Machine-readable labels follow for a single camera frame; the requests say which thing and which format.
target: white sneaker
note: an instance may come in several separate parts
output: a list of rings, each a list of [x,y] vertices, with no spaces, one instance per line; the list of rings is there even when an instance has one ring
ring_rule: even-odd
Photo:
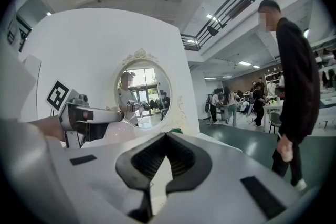
[[[296,184],[295,189],[297,189],[298,191],[303,191],[306,187],[307,187],[307,184],[306,184],[305,180],[302,178]]]

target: oval mirror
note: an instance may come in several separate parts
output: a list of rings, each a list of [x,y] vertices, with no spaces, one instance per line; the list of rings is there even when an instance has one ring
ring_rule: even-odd
[[[145,129],[164,120],[171,103],[170,85],[164,72],[149,61],[134,63],[123,70],[116,97],[125,119]]]

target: black pants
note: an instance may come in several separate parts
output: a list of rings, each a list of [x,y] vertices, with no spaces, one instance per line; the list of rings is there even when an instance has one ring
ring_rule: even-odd
[[[255,111],[257,111],[257,117],[254,121],[256,122],[257,126],[261,126],[261,121],[262,121],[263,116],[264,116],[264,109],[262,108],[262,109],[255,110]]]
[[[213,122],[216,122],[217,121],[216,106],[214,106],[213,104],[210,104],[210,114]]]
[[[248,110],[249,110],[249,108],[250,108],[250,106],[249,106],[249,105],[247,105],[247,106],[244,108],[244,110],[243,110],[243,111],[241,111],[241,113],[247,113],[247,112],[248,112]]]
[[[293,143],[293,159],[288,163],[285,163],[282,160],[281,154],[276,149],[273,153],[272,171],[277,173],[279,176],[284,177],[285,174],[286,174],[288,165],[290,165],[290,169],[291,169],[291,172],[292,172],[292,180],[291,180],[290,183],[293,186],[296,186],[296,184],[299,182],[299,180],[303,178],[300,148],[299,148],[299,144],[297,144],[297,143]]]

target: green floor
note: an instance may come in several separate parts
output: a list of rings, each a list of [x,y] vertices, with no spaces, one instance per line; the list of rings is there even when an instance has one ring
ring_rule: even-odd
[[[276,134],[254,132],[225,125],[207,125],[203,120],[199,122],[202,133],[240,148],[264,166],[272,168],[272,154],[277,144]],[[303,177],[308,187],[321,185],[336,157],[336,137],[307,136],[300,145],[300,150]],[[290,182],[290,178],[290,169],[288,169],[285,181]]]

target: black sweatshirt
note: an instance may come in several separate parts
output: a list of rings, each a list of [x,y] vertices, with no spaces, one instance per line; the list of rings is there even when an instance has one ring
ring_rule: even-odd
[[[294,143],[301,143],[312,133],[319,114],[318,67],[307,39],[296,24],[280,19],[276,36],[286,93],[279,133]]]

